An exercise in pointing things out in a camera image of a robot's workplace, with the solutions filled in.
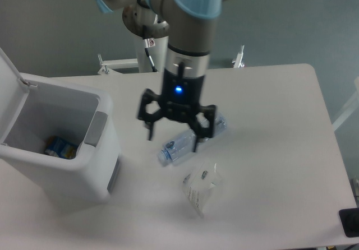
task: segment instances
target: trash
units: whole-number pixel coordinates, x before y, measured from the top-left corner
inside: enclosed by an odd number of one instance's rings
[[[208,120],[205,119],[202,121],[201,125],[203,127],[207,127],[209,125]],[[221,134],[226,129],[227,120],[221,113],[218,113],[215,119],[213,138]],[[207,140],[208,138],[205,138],[200,144],[206,142]],[[182,162],[183,157],[192,152],[195,142],[196,135],[191,129],[178,134],[163,144],[162,150],[157,154],[159,162],[162,166],[167,166],[170,163],[176,164]]]
[[[62,159],[73,159],[76,156],[78,146],[58,137],[49,138],[44,153]]]
[[[203,207],[211,195],[211,189],[222,181],[216,169],[217,163],[207,161],[194,176],[189,174],[183,180],[182,190],[201,218],[204,217]]]

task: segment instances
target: white trash bin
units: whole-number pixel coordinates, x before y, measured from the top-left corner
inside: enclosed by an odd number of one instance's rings
[[[0,93],[1,159],[44,189],[109,199],[121,149],[107,92],[20,74],[0,49]],[[80,145],[76,157],[45,155],[52,136]]]

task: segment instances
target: bottle cap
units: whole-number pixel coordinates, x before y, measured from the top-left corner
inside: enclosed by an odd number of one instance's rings
[[[162,166],[167,166],[169,164],[169,159],[167,158],[165,152],[160,151],[157,154],[159,162],[162,164]]]

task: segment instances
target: plastic bag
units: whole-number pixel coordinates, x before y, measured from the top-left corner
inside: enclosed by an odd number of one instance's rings
[[[222,181],[216,169],[217,163],[207,161],[196,173],[189,174],[183,180],[182,190],[200,217],[204,217],[203,207],[211,195],[211,189]]]

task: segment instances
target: gray floor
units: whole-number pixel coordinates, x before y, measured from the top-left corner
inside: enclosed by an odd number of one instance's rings
[[[359,76],[359,0],[230,0],[223,5],[210,68],[309,63],[331,118]],[[122,12],[93,0],[0,0],[0,47],[21,72],[94,75],[104,59],[135,57]],[[359,113],[337,133],[348,176],[359,177]]]

